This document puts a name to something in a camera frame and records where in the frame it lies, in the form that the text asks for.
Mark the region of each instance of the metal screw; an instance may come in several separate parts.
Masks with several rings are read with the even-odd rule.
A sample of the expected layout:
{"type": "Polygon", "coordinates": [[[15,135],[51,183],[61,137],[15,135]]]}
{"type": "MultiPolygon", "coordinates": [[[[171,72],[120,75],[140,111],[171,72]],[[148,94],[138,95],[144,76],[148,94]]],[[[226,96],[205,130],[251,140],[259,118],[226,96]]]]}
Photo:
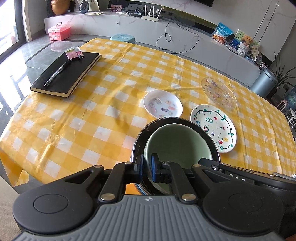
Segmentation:
{"type": "Polygon", "coordinates": [[[192,193],[185,193],[185,194],[182,195],[182,199],[184,201],[193,201],[193,200],[196,199],[196,196],[194,194],[192,194],[192,193]]]}
{"type": "Polygon", "coordinates": [[[103,201],[111,201],[115,198],[115,195],[113,193],[104,193],[101,195],[101,199],[103,201]]]}

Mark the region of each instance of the gray tile floor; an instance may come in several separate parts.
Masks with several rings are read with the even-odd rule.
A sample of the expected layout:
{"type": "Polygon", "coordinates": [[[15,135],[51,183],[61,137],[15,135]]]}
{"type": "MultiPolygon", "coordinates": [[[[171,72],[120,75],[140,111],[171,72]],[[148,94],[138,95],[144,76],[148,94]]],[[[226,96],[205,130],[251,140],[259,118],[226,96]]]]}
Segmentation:
{"type": "MultiPolygon", "coordinates": [[[[51,42],[48,35],[45,35],[30,43],[24,44],[0,64],[0,135],[18,106],[30,93],[31,84],[43,71],[66,49],[81,46],[96,37],[106,38],[94,35],[72,34],[71,37],[64,41],[51,42]]],[[[154,46],[142,43],[137,44],[157,49],[154,46]]],[[[200,64],[200,62],[193,59],[182,55],[180,56],[200,64]]],[[[0,176],[9,183],[1,161],[0,176]]],[[[18,193],[23,193],[26,190],[40,185],[42,185],[41,182],[30,176],[30,181],[28,183],[14,187],[14,189],[18,193]]]]}

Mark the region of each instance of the gray trash bin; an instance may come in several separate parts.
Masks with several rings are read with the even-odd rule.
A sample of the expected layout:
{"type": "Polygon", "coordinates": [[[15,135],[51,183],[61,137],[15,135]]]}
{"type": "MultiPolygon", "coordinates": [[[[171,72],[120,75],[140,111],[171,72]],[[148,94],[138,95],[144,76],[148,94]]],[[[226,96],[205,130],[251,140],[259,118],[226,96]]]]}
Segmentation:
{"type": "Polygon", "coordinates": [[[278,79],[274,76],[274,74],[269,69],[263,68],[260,71],[258,78],[252,84],[250,90],[265,98],[277,83],[278,79]]]}

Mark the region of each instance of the pink storage box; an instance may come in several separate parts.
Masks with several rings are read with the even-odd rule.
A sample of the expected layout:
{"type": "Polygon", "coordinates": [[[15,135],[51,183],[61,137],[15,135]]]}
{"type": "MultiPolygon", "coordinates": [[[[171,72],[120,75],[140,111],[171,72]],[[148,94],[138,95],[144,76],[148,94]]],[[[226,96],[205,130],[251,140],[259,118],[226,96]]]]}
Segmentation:
{"type": "Polygon", "coordinates": [[[62,41],[68,37],[70,37],[71,33],[70,25],[63,25],[62,23],[58,23],[56,26],[49,28],[48,34],[50,40],[58,40],[62,41]]]}

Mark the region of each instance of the gold pot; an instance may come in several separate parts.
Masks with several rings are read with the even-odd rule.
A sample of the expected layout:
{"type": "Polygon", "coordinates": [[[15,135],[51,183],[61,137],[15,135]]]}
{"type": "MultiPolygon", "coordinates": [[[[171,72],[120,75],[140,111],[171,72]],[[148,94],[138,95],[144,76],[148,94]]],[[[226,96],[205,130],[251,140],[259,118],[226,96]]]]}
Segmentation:
{"type": "Polygon", "coordinates": [[[71,0],[52,0],[52,11],[55,15],[62,15],[67,12],[71,0]]]}

